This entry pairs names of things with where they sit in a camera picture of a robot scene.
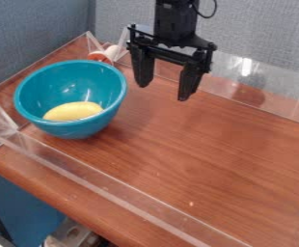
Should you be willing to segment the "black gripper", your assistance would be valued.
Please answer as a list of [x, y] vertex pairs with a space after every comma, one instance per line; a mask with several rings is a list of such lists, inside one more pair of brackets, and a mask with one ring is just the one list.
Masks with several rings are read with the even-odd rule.
[[178, 76], [177, 99], [185, 101], [197, 91], [202, 75], [210, 71], [216, 44], [196, 34], [197, 17], [209, 19], [217, 9], [204, 15], [200, 0], [154, 0], [153, 26], [132, 23], [128, 50], [133, 79], [140, 88], [153, 79], [154, 60], [160, 59], [182, 67]]

